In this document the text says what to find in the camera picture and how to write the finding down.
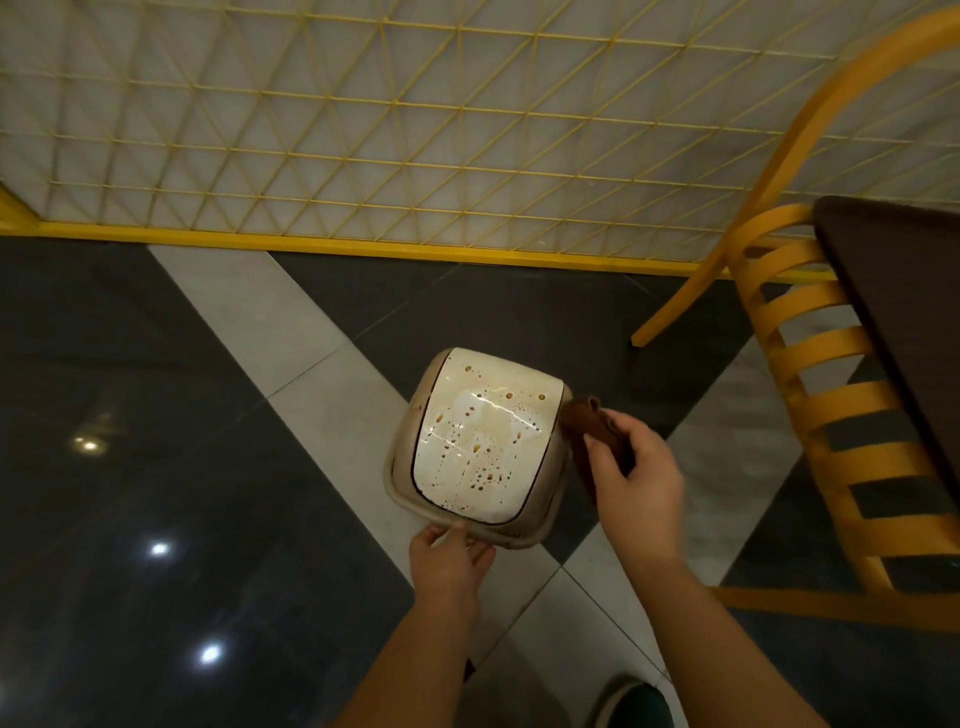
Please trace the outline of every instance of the table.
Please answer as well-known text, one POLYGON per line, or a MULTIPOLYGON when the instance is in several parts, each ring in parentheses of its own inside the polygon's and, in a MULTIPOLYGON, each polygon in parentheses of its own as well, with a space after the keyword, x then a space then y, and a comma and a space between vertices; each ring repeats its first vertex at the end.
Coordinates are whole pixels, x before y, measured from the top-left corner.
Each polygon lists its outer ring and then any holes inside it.
POLYGON ((817 238, 954 501, 960 503, 960 215, 846 197, 817 238))

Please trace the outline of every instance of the shoe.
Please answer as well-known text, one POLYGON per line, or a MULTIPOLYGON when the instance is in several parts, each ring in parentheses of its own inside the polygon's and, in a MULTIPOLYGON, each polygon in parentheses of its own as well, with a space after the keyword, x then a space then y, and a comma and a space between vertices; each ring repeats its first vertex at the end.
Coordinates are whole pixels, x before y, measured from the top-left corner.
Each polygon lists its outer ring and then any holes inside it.
POLYGON ((613 680, 597 704, 594 728, 673 728, 659 690, 633 676, 613 680))

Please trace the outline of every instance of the floor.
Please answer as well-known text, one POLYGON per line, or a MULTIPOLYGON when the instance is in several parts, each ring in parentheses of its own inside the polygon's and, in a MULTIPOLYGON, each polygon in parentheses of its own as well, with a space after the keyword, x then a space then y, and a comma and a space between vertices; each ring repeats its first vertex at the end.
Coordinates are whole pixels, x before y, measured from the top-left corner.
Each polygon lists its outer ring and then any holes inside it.
MULTIPOLYGON (((706 583, 855 589, 732 286, 629 347, 680 283, 0 239, 0 719, 328 724, 412 603, 421 521, 380 471, 406 398, 450 346, 542 369, 666 437, 706 583)), ((841 360, 807 384, 852 376, 876 365, 841 360)), ((549 538, 501 551, 482 588, 459 722, 579 726, 631 672, 684 725, 570 477, 549 538)), ((960 719, 956 636, 735 615, 831 724, 960 719)))

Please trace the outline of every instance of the forearm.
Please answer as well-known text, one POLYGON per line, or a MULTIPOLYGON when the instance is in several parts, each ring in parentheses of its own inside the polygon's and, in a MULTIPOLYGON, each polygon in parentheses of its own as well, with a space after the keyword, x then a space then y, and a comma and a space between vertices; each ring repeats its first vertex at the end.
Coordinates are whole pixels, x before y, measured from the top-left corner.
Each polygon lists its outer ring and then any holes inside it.
POLYGON ((691 726, 824 725, 682 562, 624 563, 691 726))
POLYGON ((337 728, 452 725, 463 687, 469 621, 417 604, 407 613, 336 721, 337 728))

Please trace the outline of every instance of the yellow chair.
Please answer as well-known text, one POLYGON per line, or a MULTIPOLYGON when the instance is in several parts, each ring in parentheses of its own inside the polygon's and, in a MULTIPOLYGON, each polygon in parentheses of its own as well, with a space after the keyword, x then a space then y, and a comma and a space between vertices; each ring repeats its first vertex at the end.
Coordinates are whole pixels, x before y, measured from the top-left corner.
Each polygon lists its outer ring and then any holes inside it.
POLYGON ((864 593, 832 594, 804 590, 717 588, 729 607, 784 614, 850 619, 916 629, 960 631, 960 594, 908 595, 897 592, 882 559, 892 556, 960 554, 960 518, 954 515, 864 519, 851 492, 856 483, 921 475, 936 477, 916 443, 884 443, 835 452, 824 426, 849 417, 900 408, 888 382, 849 384, 809 395, 800 373, 845 356, 869 354, 873 345, 863 327, 842 328, 786 346, 783 322, 848 302, 836 281, 794 288, 767 303, 760 286, 774 276, 808 263, 825 262, 813 237, 796 240, 772 235, 811 222, 807 205, 771 208, 800 169, 810 148, 851 100, 898 69, 938 51, 960 45, 960 7, 909 23, 841 69, 806 103, 737 213, 723 238, 690 279, 632 337, 648 344, 729 269, 777 383, 814 479, 830 512, 844 553, 856 569, 864 593))

